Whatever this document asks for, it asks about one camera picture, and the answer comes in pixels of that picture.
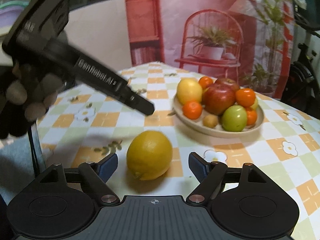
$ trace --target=checkered tablecloth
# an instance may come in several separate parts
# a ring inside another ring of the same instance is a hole
[[[263,95],[258,95],[265,120],[260,134],[221,139],[197,133],[172,113],[172,98],[181,78],[198,73],[149,63],[123,70],[131,87],[155,104],[150,117],[129,109],[86,85],[59,95],[55,105],[38,122],[48,165],[77,167],[98,162],[109,152],[119,157],[117,171],[108,185],[124,195],[188,196],[198,185],[188,168],[188,155],[197,152],[206,160],[229,167],[254,163],[298,204],[300,218],[296,240],[320,239],[320,121]],[[167,173],[154,181],[136,181],[126,170],[126,151],[145,130],[162,131],[172,142],[174,154]]]

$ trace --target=hand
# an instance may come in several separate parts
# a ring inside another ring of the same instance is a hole
[[[0,76],[0,139],[23,136],[44,116],[63,87],[53,73],[40,74],[29,64],[16,64]]]

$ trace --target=crosshair symbol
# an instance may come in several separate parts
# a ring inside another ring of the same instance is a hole
[[[159,201],[159,200],[157,200],[157,199],[153,199],[153,200],[151,200],[151,201],[149,201],[149,202],[151,202],[152,204],[158,204],[159,202],[161,202],[161,201]]]

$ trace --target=black robotic gripper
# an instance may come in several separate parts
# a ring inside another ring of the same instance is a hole
[[[17,240],[289,240],[299,218],[295,201],[252,163],[228,168],[189,155],[200,182],[182,196],[125,196],[106,185],[117,169],[110,154],[99,163],[63,169],[54,164],[8,205]],[[80,183],[82,192],[67,183]],[[224,191],[226,183],[239,183]]]

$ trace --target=cabinet door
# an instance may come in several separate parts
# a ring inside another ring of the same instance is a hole
[[[158,39],[156,0],[127,0],[130,42]]]

